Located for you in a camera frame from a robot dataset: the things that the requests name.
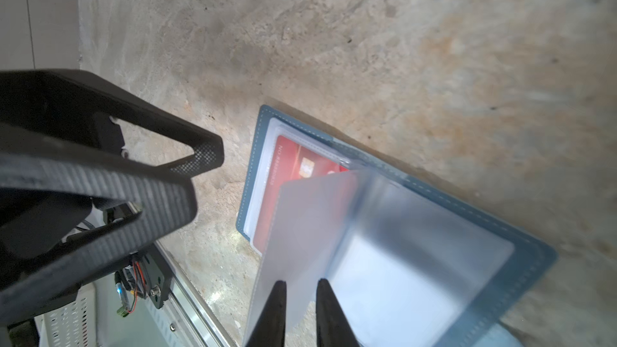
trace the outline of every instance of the screw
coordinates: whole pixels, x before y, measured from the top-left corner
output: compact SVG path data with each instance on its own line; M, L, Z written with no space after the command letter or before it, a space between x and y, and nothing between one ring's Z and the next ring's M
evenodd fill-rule
M152 287L152 289L150 290L150 296L155 297L159 294L160 294L160 287L158 285L155 285L154 287Z

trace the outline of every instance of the stained concrete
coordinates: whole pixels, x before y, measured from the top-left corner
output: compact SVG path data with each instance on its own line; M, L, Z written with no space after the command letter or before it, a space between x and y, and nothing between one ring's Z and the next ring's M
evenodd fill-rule
M503 318L526 346L617 345L617 0L80 0L82 68L223 137L164 244L240 343L236 232L259 105L362 145L559 251ZM125 129L133 158L184 150ZM306 324L289 345L314 345Z

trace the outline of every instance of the red card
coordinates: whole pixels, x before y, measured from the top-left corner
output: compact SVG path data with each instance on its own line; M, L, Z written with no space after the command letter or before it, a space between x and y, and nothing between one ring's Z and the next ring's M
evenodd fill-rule
M279 135L253 236L253 246L264 253L278 192L284 182L345 171L347 169L336 162Z

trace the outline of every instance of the green connector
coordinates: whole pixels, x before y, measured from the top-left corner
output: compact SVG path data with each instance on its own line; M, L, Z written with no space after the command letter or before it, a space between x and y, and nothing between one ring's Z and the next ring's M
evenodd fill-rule
M127 317L127 315L128 315L128 311L124 307L118 308L118 311L116 311L116 313L119 314L122 317Z

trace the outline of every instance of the card chip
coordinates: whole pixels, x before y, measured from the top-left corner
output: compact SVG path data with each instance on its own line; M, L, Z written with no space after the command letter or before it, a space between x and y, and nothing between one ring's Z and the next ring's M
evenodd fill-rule
M304 178L309 178L313 174L313 169L315 168L315 163L308 158L303 157L302 163L300 164L300 175Z

